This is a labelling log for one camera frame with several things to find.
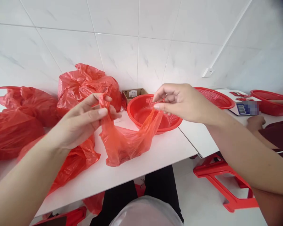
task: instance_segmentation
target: white table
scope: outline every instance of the white table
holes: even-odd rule
[[[236,116],[230,110],[224,110],[227,114],[232,116],[242,125],[247,125],[247,119],[251,116]],[[283,121],[283,116],[275,117],[267,114],[262,114],[266,120],[265,126],[274,123]],[[186,138],[193,144],[194,148],[198,151],[200,157],[205,158],[211,154],[214,154],[219,151],[215,141],[211,137],[209,131],[204,124],[193,123],[183,120],[179,125],[180,130],[186,136]]]
[[[138,130],[126,111],[123,111],[122,116],[121,121],[117,122],[116,125]],[[95,195],[197,154],[197,151],[182,132],[176,128],[154,136],[148,152],[123,163],[119,167],[109,167],[105,163],[107,154],[99,137],[100,132],[100,128],[95,132],[95,150],[101,154],[100,160],[80,173],[64,187],[50,194],[44,200],[36,216]],[[0,180],[13,166],[15,166],[15,160],[0,162]]]

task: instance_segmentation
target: hand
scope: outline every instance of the hand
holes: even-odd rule
[[[190,122],[215,125],[223,113],[189,84],[163,84],[155,93],[155,109],[177,115]]]
[[[108,114],[106,108],[99,108],[98,93],[93,93],[71,109],[51,131],[43,138],[53,148],[73,149],[87,140],[100,126],[100,120]],[[110,105],[113,119],[120,118],[115,108]]]
[[[249,124],[256,124],[256,125],[264,125],[266,123],[264,117],[262,115],[256,115],[256,116],[252,116],[250,118],[247,119],[247,122]]]

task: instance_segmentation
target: wall tile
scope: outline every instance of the wall tile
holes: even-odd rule
[[[263,89],[283,94],[283,37],[250,58],[244,70],[233,77],[230,87],[247,93]]]
[[[60,69],[35,28],[0,25],[0,86],[56,94]]]
[[[172,39],[180,0],[140,0],[139,36]]]
[[[120,90],[137,87],[138,38],[96,34],[104,71],[114,77]]]
[[[33,26],[19,0],[0,0],[0,23]]]
[[[160,87],[170,45],[170,40],[139,38],[139,88],[144,88],[148,93],[153,93]]]
[[[88,0],[95,32],[137,36],[138,2],[139,0]]]
[[[173,40],[222,45],[249,0],[182,0]]]
[[[283,5],[277,0],[252,1],[229,40],[229,46],[262,49],[283,33]]]
[[[172,41],[163,83],[197,86],[221,46]]]
[[[233,79],[240,77],[241,72],[254,60],[260,52],[258,49],[227,46],[214,65],[214,73],[209,78],[199,80],[198,85],[204,87],[228,87]]]
[[[37,27],[93,31],[86,0],[22,0]]]
[[[103,70],[94,33],[38,28],[62,72],[84,63]]]

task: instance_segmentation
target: digital scale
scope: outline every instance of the digital scale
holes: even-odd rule
[[[253,101],[240,101],[237,100],[237,96],[233,95],[230,92],[238,92],[241,94],[245,94],[244,92],[241,92],[239,90],[217,90],[220,93],[223,93],[224,95],[230,97],[235,102],[235,107],[229,109],[231,112],[233,112],[237,116],[253,116],[253,115],[259,115],[259,105],[261,103],[260,99],[257,99],[255,97],[249,97]]]

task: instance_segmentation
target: fingernail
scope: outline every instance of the fingernail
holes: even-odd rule
[[[107,108],[101,108],[98,110],[99,115],[105,116],[107,113],[108,113]]]

